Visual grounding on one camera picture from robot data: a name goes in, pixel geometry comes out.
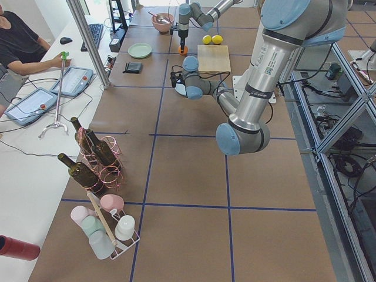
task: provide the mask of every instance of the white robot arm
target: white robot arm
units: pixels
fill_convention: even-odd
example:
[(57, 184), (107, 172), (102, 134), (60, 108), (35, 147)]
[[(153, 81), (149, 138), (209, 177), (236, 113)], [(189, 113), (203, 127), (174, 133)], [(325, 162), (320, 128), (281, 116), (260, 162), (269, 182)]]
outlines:
[[(185, 43), (189, 17), (202, 27), (220, 17), (239, 1), (221, 1), (207, 15), (198, 4), (179, 9), (179, 36)], [(182, 83), (190, 99), (212, 95), (228, 114), (227, 123), (217, 128), (216, 140), (226, 155), (258, 152), (269, 142), (270, 134), (261, 115), (271, 97), (291, 52), (301, 46), (322, 45), (344, 36), (347, 0), (266, 0), (261, 10), (263, 44), (250, 66), (250, 78), (240, 102), (219, 82), (201, 79), (197, 58), (183, 62)]]

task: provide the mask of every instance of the green plate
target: green plate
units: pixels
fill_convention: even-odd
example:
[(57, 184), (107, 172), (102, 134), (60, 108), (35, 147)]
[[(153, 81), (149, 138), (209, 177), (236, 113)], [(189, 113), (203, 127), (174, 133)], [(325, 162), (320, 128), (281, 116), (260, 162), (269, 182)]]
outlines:
[(142, 59), (152, 53), (152, 47), (147, 43), (136, 43), (128, 48), (128, 54), (136, 59)]

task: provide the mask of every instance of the yellow ball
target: yellow ball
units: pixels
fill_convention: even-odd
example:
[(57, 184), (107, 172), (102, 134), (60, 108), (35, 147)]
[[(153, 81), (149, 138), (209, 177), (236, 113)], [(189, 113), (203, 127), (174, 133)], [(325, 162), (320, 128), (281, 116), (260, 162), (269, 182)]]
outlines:
[(212, 37), (210, 35), (205, 35), (202, 37), (202, 43), (208, 45), (212, 41)]
[(211, 38), (214, 44), (221, 44), (223, 42), (223, 38), (220, 35), (215, 35)]

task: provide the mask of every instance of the wooden stick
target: wooden stick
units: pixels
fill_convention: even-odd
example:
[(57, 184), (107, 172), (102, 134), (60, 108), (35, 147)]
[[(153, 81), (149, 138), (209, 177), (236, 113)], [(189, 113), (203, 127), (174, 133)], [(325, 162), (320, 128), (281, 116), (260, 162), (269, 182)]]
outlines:
[(108, 226), (107, 221), (105, 220), (102, 212), (100, 211), (99, 206), (95, 202), (93, 194), (92, 193), (88, 193), (88, 197), (90, 199), (90, 202), (92, 202), (92, 205), (93, 205), (93, 207), (95, 209), (96, 214), (98, 215), (100, 221), (102, 222), (103, 226), (105, 227), (107, 235), (110, 237), (112, 244), (114, 246), (116, 246), (118, 243), (116, 242), (116, 239), (115, 239), (114, 235), (112, 234), (112, 231), (111, 231), (110, 227)]

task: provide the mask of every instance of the cup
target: cup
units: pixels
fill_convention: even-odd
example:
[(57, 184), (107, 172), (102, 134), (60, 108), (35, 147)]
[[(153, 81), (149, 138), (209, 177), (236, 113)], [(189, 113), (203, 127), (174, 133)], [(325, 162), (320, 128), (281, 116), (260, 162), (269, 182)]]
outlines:
[(0, 255), (21, 260), (34, 260), (39, 256), (39, 246), (14, 238), (0, 236)]
[(89, 244), (96, 257), (100, 260), (108, 258), (115, 251), (115, 246), (112, 244), (110, 237), (103, 230), (98, 230), (91, 234)]
[(85, 217), (81, 222), (81, 228), (88, 238), (95, 231), (98, 231), (98, 230), (102, 230), (104, 232), (106, 231), (102, 222), (100, 222), (100, 220), (97, 219), (95, 216)]
[(107, 212), (116, 209), (116, 213), (119, 213), (124, 208), (124, 200), (118, 195), (107, 194), (100, 199), (100, 205)]
[(126, 241), (132, 238), (135, 232), (135, 219), (130, 216), (122, 216), (115, 227), (115, 236), (120, 241)]
[(78, 225), (81, 226), (82, 220), (88, 216), (96, 216), (95, 211), (88, 209), (84, 206), (76, 206), (70, 213), (71, 219)]

